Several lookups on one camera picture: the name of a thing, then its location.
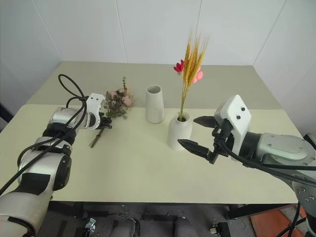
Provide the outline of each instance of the white vase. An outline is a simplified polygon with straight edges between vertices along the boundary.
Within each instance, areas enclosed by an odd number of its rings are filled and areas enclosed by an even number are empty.
[[[186,120],[184,122],[178,120],[179,114],[177,113],[170,121],[168,130],[168,145],[177,151],[184,149],[178,142],[178,139],[190,139],[192,133],[192,123],[189,114],[186,112],[183,113],[183,118]]]
[[[146,89],[146,119],[151,123],[164,120],[162,89],[158,85],[150,85]]]

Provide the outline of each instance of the table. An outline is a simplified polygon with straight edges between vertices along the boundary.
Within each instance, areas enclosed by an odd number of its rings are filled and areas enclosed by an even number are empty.
[[[196,118],[213,115],[219,104],[240,94],[253,115],[250,131],[291,134],[299,132],[251,66],[203,66],[210,75],[194,85],[185,109]],[[53,200],[114,203],[294,203],[294,192],[279,179],[219,157],[215,165],[166,144],[167,127],[179,109],[181,80],[170,65],[63,62],[0,134],[0,181],[16,172],[16,158],[35,142],[50,116],[64,105],[67,94],[57,81],[59,73],[71,76],[86,94],[117,89],[122,75],[135,93],[135,108],[128,119],[115,119],[91,149],[97,131],[82,130],[72,153],[72,170],[66,188]],[[145,88],[159,82],[166,118],[159,124],[145,120]],[[194,124],[191,139],[212,147],[210,130]]]
[[[57,105],[25,105],[0,134],[0,180],[16,172],[16,157],[44,131]],[[187,109],[192,118],[214,110]],[[292,203],[294,192],[282,181],[229,158],[215,165],[166,144],[168,122],[177,109],[166,109],[159,124],[145,120],[145,109],[132,108],[128,119],[115,119],[96,146],[97,131],[76,137],[71,177],[54,200],[158,203]],[[282,110],[251,110],[252,132],[299,135]],[[210,129],[194,124],[191,139],[212,147]]]

